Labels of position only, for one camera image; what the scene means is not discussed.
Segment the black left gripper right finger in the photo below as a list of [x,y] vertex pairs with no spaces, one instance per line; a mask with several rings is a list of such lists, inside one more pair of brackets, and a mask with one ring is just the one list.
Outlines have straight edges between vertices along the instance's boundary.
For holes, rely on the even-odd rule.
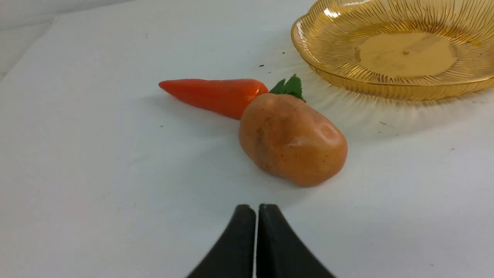
[[335,277],[305,246],[275,204],[258,210],[256,276],[258,278]]

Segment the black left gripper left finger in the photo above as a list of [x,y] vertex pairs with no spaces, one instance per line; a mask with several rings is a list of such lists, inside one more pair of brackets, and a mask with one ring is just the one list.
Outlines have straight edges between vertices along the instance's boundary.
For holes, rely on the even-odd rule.
[[251,278],[255,229],[255,211],[247,204],[236,206],[220,238],[188,277]]

